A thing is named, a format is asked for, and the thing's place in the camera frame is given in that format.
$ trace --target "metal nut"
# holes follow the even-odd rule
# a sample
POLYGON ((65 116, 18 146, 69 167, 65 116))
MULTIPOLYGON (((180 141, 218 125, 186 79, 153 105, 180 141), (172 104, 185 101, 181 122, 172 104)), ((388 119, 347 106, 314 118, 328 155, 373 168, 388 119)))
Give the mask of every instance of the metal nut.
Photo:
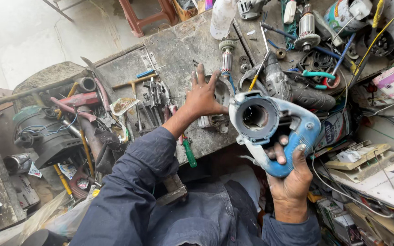
POLYGON ((239 67, 239 71, 242 73, 242 74, 245 74, 247 71, 249 71, 250 70, 250 66, 249 66, 249 64, 242 64, 240 67, 239 67))
POLYGON ((286 55, 287 55, 287 51, 285 49, 278 48, 276 50, 276 57, 278 59, 284 59, 286 55))

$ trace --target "plastic bottle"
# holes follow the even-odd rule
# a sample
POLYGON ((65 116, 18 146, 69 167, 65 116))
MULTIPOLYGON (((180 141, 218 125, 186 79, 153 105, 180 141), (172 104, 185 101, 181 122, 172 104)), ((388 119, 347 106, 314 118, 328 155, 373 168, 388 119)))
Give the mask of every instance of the plastic bottle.
POLYGON ((212 8, 211 35, 221 40, 229 34, 230 25, 236 14, 234 0, 217 0, 212 8))

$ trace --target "plastic bag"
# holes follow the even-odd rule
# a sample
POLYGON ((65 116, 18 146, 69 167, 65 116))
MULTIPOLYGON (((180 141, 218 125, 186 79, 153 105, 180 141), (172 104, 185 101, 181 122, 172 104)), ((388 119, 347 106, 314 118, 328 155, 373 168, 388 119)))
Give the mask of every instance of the plastic bag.
POLYGON ((42 229, 43 223, 54 215, 61 206, 71 201, 66 191, 60 193, 57 197, 41 207, 33 216, 25 222, 24 228, 18 237, 18 244, 21 245, 34 232, 42 229))
POLYGON ((95 189, 95 185, 92 185, 88 197, 84 201, 77 204, 67 213, 47 221, 44 228, 65 237, 74 237, 75 232, 80 226, 81 220, 98 192, 99 190, 95 189))

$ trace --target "power tool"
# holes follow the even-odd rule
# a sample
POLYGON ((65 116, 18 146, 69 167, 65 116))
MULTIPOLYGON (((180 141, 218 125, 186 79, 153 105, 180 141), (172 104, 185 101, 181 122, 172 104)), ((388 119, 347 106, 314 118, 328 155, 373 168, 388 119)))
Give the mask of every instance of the power tool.
POLYGON ((235 95, 229 102, 229 117, 239 132, 236 141, 246 145, 259 165, 274 177, 286 177, 293 170, 293 151, 299 144, 305 144, 305 155, 312 150, 320 133, 320 121, 315 114, 303 107, 279 98, 263 95, 253 90, 235 95), (287 163, 279 164, 270 160, 263 144, 269 143, 276 132, 281 117, 292 118, 288 144, 284 147, 287 163))

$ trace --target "hand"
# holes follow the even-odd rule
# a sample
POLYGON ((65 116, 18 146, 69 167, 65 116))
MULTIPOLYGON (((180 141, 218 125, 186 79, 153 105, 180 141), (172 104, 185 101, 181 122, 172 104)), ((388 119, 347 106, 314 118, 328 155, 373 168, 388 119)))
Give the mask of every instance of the hand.
POLYGON ((214 114, 228 114, 227 107, 219 104, 215 99, 215 84, 221 75, 220 70, 216 70, 209 80, 205 81, 205 68, 203 64, 198 64, 197 74, 191 73, 192 89, 187 90, 187 100, 185 105, 180 107, 178 111, 162 126, 178 139, 186 128, 197 120, 200 116, 214 114))
POLYGON ((191 72, 192 89, 187 90, 187 100, 183 108, 192 111, 196 119, 205 115, 228 114, 227 107, 219 104, 214 97, 215 84, 221 73, 216 70, 209 83, 206 83, 203 64, 198 64, 197 74, 195 71, 191 72))
POLYGON ((308 219, 306 196, 309 184, 313 180, 313 174, 306 164, 305 148, 306 145, 301 144, 294 149, 294 169, 287 177, 281 179, 267 174, 268 185, 275 205, 276 220, 278 221, 301 223, 308 219))

